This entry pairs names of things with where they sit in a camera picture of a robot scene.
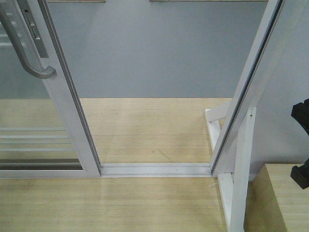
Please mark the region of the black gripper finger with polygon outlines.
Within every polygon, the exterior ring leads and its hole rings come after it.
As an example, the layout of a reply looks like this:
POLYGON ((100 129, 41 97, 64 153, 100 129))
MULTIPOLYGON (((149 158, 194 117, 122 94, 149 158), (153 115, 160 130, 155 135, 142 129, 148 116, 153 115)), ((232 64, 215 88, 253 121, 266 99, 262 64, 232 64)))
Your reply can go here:
POLYGON ((302 188, 309 187, 309 160, 301 166, 293 166, 290 177, 302 188))
POLYGON ((293 106, 291 116, 301 125, 307 134, 309 134, 309 100, 300 102, 293 106))

